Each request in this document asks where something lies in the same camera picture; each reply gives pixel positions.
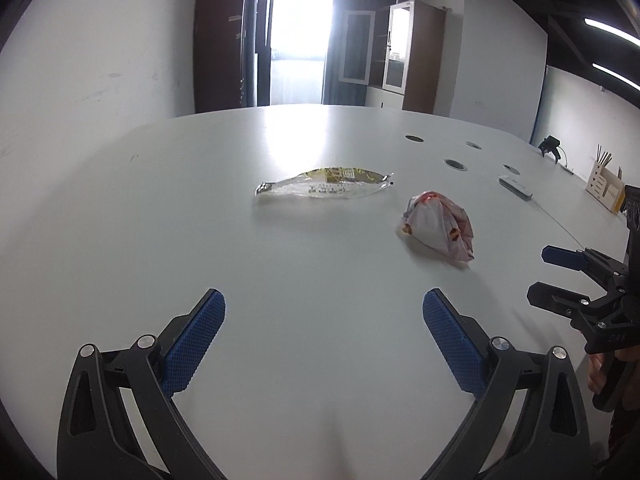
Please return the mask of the person's right hand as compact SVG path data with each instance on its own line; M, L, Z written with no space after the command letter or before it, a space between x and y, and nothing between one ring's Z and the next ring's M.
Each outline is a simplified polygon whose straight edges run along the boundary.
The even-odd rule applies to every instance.
M604 353L588 356L587 386L594 394L600 394L606 383L606 373L603 369L604 361Z

